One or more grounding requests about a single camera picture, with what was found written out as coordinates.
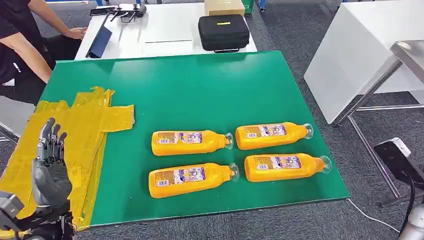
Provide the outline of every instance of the cardboard box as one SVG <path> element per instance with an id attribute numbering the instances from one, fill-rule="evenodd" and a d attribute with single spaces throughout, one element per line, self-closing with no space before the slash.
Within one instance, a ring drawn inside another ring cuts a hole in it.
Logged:
<path id="1" fill-rule="evenodd" d="M 242 0 L 204 0 L 204 13 L 206 16 L 216 15 L 245 15 L 245 6 Z"/>

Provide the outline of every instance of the green basket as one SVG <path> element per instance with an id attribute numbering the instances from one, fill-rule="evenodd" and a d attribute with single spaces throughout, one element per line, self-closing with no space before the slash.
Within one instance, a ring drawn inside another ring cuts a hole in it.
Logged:
<path id="1" fill-rule="evenodd" d="M 243 5 L 244 5 L 244 13 L 251 14 L 254 0 L 241 0 L 241 2 L 243 2 Z"/>

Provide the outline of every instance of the plastic bottle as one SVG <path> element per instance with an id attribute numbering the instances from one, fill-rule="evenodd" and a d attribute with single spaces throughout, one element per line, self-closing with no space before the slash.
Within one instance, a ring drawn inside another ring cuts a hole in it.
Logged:
<path id="1" fill-rule="evenodd" d="M 291 122 L 240 126 L 235 130 L 235 140 L 241 150 L 259 149 L 292 144 L 299 139 L 314 136 L 311 124 L 296 125 Z"/>
<path id="2" fill-rule="evenodd" d="M 250 182 L 308 178 L 318 172 L 328 174 L 331 168 L 328 156 L 312 157 L 305 153 L 252 155 L 244 160 Z"/>
<path id="3" fill-rule="evenodd" d="M 170 167 L 148 174 L 148 190 L 155 199 L 216 188 L 223 182 L 239 179 L 239 168 L 216 163 Z"/>
<path id="4" fill-rule="evenodd" d="M 213 131 L 156 131 L 151 136 L 151 150 L 156 156 L 205 154 L 233 148 L 233 135 Z"/>

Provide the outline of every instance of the green mat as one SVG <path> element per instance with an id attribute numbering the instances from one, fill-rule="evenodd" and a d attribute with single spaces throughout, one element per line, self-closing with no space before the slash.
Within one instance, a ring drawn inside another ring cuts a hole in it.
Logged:
<path id="1" fill-rule="evenodd" d="M 349 193 L 333 162 L 330 174 L 284 181 L 248 182 L 246 156 L 306 153 L 330 156 L 279 51 L 140 59 L 59 62 L 42 100 L 72 103 L 77 92 L 116 90 L 113 106 L 135 105 L 132 130 L 109 133 L 91 225 L 146 221 L 344 199 Z M 154 156 L 160 130 L 234 134 L 239 126 L 311 123 L 315 136 L 294 144 L 209 154 Z M 173 197 L 149 195 L 152 170 L 202 163 L 240 168 L 238 182 Z"/>

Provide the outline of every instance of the floor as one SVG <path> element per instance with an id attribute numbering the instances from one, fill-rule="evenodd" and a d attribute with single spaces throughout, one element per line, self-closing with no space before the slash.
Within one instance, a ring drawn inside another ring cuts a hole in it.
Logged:
<path id="1" fill-rule="evenodd" d="M 329 126 L 315 102 L 303 74 L 329 27 L 340 0 L 268 0 L 264 13 L 257 4 L 246 20 L 259 51 L 281 51 L 293 73 L 321 134 L 351 194 L 351 200 L 370 216 L 400 229 L 406 205 L 379 208 L 376 203 L 392 196 L 352 125 Z M 87 26 L 94 3 L 53 4 L 69 27 Z M 55 32 L 39 19 L 45 36 Z M 408 92 L 376 94 L 368 105 L 414 103 Z M 371 144 L 400 137 L 421 163 L 424 155 L 424 112 L 420 109 L 357 113 L 355 119 Z M 0 142 L 0 171 L 13 150 Z M 409 188 L 396 182 L 402 193 Z M 91 228 L 78 233 L 81 240 L 116 239 L 228 239 L 228 240 L 381 240 L 395 239 L 390 228 L 361 215 L 348 201 L 191 217 L 120 226 Z"/>

